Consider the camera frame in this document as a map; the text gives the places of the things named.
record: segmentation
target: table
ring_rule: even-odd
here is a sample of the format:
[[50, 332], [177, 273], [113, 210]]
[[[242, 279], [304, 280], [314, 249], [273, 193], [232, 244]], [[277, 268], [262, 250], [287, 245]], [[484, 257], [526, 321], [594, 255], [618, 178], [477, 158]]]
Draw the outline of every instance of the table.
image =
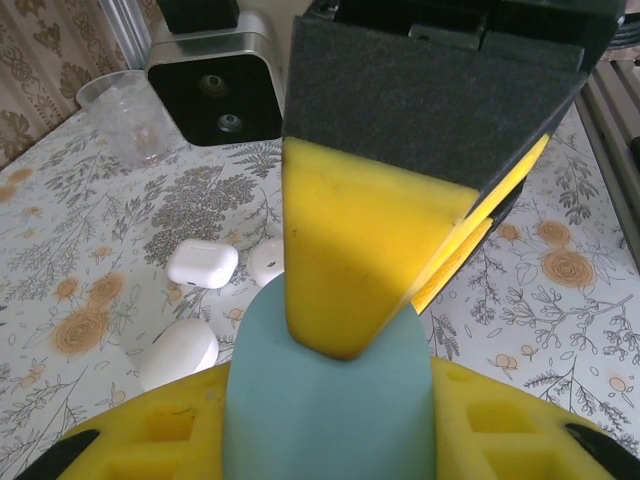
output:
[[[258, 292], [244, 263], [281, 234], [280, 142], [183, 141], [128, 172], [76, 114], [0, 174], [0, 476], [141, 393], [169, 325], [209, 322], [228, 361]], [[179, 241], [241, 252], [220, 290], [169, 282]], [[506, 222], [423, 314], [434, 355], [598, 422], [638, 453], [640, 281], [575, 109]]]

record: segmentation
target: black felt pad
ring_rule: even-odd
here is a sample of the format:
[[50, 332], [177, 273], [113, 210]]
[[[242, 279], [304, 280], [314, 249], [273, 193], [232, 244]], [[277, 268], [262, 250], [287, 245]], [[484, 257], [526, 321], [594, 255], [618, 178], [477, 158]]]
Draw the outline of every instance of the black felt pad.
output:
[[485, 194], [587, 78], [313, 17], [295, 19], [289, 72], [285, 137]]

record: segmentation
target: white device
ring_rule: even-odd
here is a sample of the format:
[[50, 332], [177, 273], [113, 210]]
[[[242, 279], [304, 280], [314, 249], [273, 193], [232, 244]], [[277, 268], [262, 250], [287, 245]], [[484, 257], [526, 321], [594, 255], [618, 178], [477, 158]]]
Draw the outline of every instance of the white device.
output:
[[218, 340], [205, 322], [188, 318], [171, 325], [146, 352], [138, 369], [145, 392], [215, 365]]
[[178, 245], [167, 263], [175, 283], [202, 288], [222, 288], [238, 266], [238, 251], [231, 245], [188, 239]]
[[262, 241], [249, 254], [247, 272], [260, 287], [284, 272], [284, 242], [281, 238]]

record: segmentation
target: curtain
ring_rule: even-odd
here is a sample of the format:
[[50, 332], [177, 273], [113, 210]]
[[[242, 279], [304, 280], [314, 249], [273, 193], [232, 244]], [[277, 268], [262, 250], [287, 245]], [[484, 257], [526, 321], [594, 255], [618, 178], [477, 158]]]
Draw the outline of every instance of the curtain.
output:
[[77, 111], [82, 85], [125, 68], [98, 0], [0, 0], [0, 168]]

